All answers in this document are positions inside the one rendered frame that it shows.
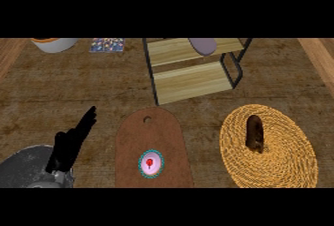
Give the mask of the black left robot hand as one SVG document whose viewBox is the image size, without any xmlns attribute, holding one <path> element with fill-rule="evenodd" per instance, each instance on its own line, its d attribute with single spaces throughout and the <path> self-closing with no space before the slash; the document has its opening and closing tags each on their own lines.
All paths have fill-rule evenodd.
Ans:
<svg viewBox="0 0 334 226">
<path fill-rule="evenodd" d="M 55 145 L 50 154 L 46 171 L 67 172 L 76 162 L 77 155 L 81 150 L 84 139 L 89 135 L 92 127 L 96 122 L 96 107 L 92 107 L 83 115 L 79 125 L 67 132 L 58 132 L 55 135 Z"/>
</svg>

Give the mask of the dark brown eggplant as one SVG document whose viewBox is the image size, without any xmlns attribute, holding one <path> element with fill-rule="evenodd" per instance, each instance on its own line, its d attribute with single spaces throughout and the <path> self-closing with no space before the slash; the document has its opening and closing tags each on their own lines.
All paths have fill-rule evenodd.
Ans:
<svg viewBox="0 0 334 226">
<path fill-rule="evenodd" d="M 250 150 L 263 152 L 263 127 L 259 116 L 251 115 L 247 120 L 247 139 L 246 146 Z"/>
</svg>

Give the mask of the colourful patterned box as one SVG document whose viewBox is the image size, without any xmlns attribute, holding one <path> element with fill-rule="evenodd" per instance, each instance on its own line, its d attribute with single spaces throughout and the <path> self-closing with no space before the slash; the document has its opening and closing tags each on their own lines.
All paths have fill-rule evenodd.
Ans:
<svg viewBox="0 0 334 226">
<path fill-rule="evenodd" d="M 92 52 L 121 52 L 124 50 L 124 38 L 93 38 L 90 51 Z"/>
</svg>

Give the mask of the white and orange bowl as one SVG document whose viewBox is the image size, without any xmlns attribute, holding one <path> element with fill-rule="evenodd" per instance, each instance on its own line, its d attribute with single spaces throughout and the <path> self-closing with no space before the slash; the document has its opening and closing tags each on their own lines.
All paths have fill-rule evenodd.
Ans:
<svg viewBox="0 0 334 226">
<path fill-rule="evenodd" d="M 77 38 L 47 38 L 47 39 L 31 38 L 31 41 L 37 45 L 40 50 L 45 51 L 46 53 L 59 53 L 73 47 L 79 39 Z"/>
</svg>

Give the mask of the pink frosted cupcake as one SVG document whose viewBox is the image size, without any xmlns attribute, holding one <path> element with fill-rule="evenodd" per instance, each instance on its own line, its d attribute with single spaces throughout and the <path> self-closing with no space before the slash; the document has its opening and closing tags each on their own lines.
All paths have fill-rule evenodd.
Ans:
<svg viewBox="0 0 334 226">
<path fill-rule="evenodd" d="M 164 157 L 155 149 L 147 150 L 139 157 L 139 173 L 145 178 L 160 176 L 164 169 Z"/>
</svg>

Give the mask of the yellow woven round placemat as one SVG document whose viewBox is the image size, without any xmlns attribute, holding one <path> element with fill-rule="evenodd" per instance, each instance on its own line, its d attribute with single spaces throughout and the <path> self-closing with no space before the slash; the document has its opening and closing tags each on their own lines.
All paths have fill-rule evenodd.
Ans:
<svg viewBox="0 0 334 226">
<path fill-rule="evenodd" d="M 246 146 L 251 115 L 262 119 L 262 153 Z M 316 187 L 316 153 L 303 130 L 278 109 L 260 104 L 235 108 L 222 124 L 219 146 L 222 161 L 238 187 Z"/>
</svg>

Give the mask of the wooden tiered shelf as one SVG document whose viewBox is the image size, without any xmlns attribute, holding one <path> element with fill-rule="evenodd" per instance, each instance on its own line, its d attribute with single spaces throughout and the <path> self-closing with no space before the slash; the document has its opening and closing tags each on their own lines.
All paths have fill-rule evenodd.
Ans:
<svg viewBox="0 0 334 226">
<path fill-rule="evenodd" d="M 217 42 L 217 50 L 210 56 L 219 55 L 219 60 L 164 72 L 157 72 L 158 66 L 210 56 L 201 56 L 195 52 L 189 38 L 163 38 L 160 41 L 142 39 L 157 106 L 237 87 L 243 78 L 240 61 L 251 45 L 251 38 L 247 38 L 246 42 L 241 42 L 240 38 L 213 39 Z"/>
</svg>

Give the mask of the brown wooden cutting board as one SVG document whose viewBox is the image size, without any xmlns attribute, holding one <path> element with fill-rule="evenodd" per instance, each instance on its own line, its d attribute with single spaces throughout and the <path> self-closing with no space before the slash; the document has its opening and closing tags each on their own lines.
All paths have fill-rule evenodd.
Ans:
<svg viewBox="0 0 334 226">
<path fill-rule="evenodd" d="M 139 157 L 149 149 L 164 157 L 164 169 L 155 178 L 139 173 Z M 117 187 L 194 186 L 182 127 L 169 110 L 147 108 L 124 120 L 117 132 L 115 173 Z"/>
</svg>

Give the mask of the grey oval dish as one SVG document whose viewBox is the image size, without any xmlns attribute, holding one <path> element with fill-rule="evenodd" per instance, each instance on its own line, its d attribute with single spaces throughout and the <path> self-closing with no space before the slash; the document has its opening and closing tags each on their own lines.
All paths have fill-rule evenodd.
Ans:
<svg viewBox="0 0 334 226">
<path fill-rule="evenodd" d="M 217 50 L 217 42 L 213 38 L 189 38 L 189 42 L 201 56 L 210 56 Z"/>
</svg>

